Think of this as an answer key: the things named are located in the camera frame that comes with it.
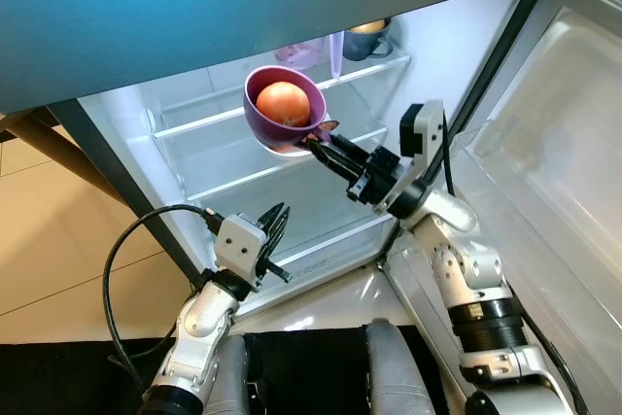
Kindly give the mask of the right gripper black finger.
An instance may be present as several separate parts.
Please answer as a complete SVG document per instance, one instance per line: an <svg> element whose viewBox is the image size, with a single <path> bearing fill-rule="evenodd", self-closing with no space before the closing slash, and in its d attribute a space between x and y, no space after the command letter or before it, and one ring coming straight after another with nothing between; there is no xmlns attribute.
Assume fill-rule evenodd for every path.
<svg viewBox="0 0 622 415"><path fill-rule="evenodd" d="M365 164L369 158L369 152L359 147L359 145L352 143L350 139L343 138L343 136L338 135L337 132L320 131L319 141L332 144L335 148L341 150L342 153L348 155L355 163L358 163L361 169L365 168Z"/></svg>
<svg viewBox="0 0 622 415"><path fill-rule="evenodd" d="M321 165L327 167L333 174L341 176L348 185L354 185L361 177L359 164L332 144L324 141L306 141L306 148Z"/></svg>

